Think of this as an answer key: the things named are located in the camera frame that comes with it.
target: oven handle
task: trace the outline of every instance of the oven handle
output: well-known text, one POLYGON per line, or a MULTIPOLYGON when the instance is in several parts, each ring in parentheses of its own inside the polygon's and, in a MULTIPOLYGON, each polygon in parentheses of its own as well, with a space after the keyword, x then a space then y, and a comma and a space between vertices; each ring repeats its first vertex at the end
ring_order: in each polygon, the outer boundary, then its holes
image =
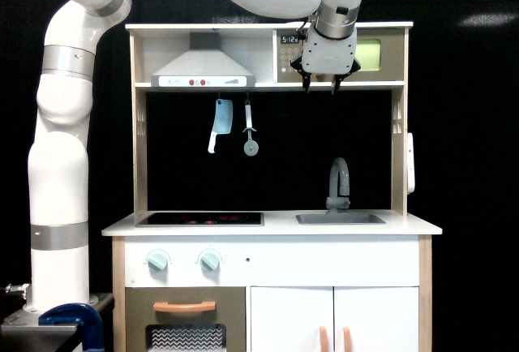
POLYGON ((165 313, 197 313, 200 311, 212 311, 216 309, 216 302, 202 302, 185 305, 170 305, 167 302, 155 302, 155 304, 153 304, 153 310, 165 313))

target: faucet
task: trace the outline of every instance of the faucet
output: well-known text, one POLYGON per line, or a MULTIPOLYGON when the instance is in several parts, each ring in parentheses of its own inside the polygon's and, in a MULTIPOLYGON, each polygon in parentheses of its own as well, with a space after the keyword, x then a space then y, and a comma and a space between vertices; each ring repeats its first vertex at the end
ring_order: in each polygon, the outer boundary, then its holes
POLYGON ((327 213, 338 212, 338 209, 346 209, 350 207, 350 172, 348 165, 342 157, 336 158, 330 169, 330 196, 326 198, 327 213), (337 186, 339 186, 339 194, 337 195, 337 186))

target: toy range hood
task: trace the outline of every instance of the toy range hood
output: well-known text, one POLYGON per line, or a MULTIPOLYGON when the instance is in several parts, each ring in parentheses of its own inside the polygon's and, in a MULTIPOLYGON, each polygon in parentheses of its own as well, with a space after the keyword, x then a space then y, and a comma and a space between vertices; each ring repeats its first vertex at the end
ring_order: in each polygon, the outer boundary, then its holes
POLYGON ((152 74, 152 87, 254 87, 256 77, 220 51, 217 32, 191 33, 190 50, 152 74))

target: knob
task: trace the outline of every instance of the knob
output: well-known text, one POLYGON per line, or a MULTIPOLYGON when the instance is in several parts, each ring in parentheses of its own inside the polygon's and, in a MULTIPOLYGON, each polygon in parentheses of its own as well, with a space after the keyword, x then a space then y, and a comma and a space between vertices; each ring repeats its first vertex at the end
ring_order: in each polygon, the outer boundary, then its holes
POLYGON ((211 249, 207 249, 200 254, 200 267, 205 271, 214 271, 220 265, 220 254, 211 249))
POLYGON ((156 249, 149 253, 146 258, 149 269, 153 271, 162 271, 168 266, 168 254, 160 249, 156 249))

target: blue clamp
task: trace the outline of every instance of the blue clamp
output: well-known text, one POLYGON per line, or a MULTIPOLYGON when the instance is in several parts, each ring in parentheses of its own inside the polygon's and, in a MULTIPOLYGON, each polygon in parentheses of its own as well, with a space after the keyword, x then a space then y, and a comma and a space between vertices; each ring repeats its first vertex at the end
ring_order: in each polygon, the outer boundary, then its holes
POLYGON ((67 303, 56 306, 38 319, 39 325, 78 324, 84 352, 105 352, 103 321, 92 306, 84 303, 67 303))

